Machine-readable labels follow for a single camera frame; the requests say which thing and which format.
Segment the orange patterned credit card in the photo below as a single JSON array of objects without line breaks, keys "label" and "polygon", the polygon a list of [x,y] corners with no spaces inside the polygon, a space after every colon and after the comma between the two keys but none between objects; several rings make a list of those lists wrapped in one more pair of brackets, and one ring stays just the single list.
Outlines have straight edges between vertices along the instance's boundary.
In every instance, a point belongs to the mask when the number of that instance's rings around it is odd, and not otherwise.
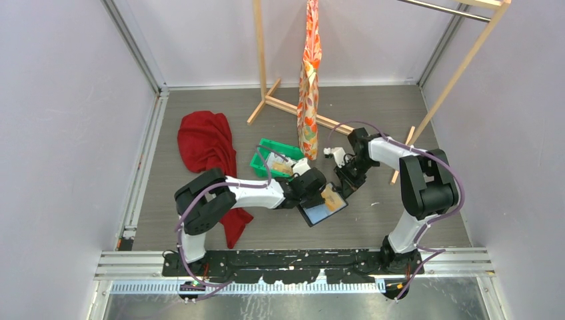
[{"label": "orange patterned credit card", "polygon": [[341,195],[334,190],[334,185],[331,183],[326,185],[321,196],[324,199],[324,205],[329,215],[344,209],[348,205]]}]

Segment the black card holder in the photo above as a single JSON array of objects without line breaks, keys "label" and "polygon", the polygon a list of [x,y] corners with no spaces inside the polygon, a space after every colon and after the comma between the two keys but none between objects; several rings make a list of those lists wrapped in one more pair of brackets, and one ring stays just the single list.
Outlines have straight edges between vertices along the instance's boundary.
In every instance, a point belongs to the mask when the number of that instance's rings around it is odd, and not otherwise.
[{"label": "black card holder", "polygon": [[[335,186],[335,184],[333,182],[330,182],[330,183],[334,185],[334,190],[337,192],[337,187]],[[317,205],[315,207],[308,208],[308,209],[298,206],[297,209],[298,209],[298,211],[300,212],[300,214],[302,215],[303,219],[306,221],[306,224],[309,227],[314,227],[315,225],[318,225],[322,221],[328,219],[329,217],[331,217],[335,214],[334,213],[332,215],[329,215],[328,210],[325,207],[324,203],[321,204],[321,205]]]}]

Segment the green plastic bin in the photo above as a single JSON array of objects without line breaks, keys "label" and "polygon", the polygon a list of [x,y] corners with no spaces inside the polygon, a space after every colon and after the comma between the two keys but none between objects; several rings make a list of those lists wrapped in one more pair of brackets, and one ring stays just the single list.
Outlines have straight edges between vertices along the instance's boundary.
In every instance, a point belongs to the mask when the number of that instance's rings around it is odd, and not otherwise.
[{"label": "green plastic bin", "polygon": [[290,177],[293,174],[292,166],[304,158],[298,147],[279,143],[269,139],[261,139],[261,147],[256,148],[256,153],[251,159],[250,166],[259,177],[267,177],[267,169],[271,176]]}]

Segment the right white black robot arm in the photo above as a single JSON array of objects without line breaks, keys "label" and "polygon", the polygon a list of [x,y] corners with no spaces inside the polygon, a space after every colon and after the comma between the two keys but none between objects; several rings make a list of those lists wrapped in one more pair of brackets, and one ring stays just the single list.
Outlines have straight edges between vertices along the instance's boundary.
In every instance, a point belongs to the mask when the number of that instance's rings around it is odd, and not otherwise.
[{"label": "right white black robot arm", "polygon": [[364,128],[354,129],[348,141],[352,153],[342,147],[324,149],[324,156],[336,163],[334,173],[340,181],[337,191],[343,198],[360,189],[373,167],[385,164],[399,173],[404,211],[394,230],[383,239],[377,256],[383,271],[398,273],[416,263],[424,229],[460,200],[446,154],[440,149],[416,149],[380,133],[370,135]]}]

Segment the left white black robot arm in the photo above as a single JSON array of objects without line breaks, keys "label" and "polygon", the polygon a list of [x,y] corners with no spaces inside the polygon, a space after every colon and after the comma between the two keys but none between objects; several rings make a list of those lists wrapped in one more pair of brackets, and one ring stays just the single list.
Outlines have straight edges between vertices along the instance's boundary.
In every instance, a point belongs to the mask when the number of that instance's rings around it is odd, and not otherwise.
[{"label": "left white black robot arm", "polygon": [[316,168],[263,181],[230,177],[219,168],[205,171],[174,194],[179,214],[175,231],[180,233],[180,269],[189,276],[203,270],[206,233],[230,210],[264,207],[303,211],[324,203],[322,192],[327,184]]}]

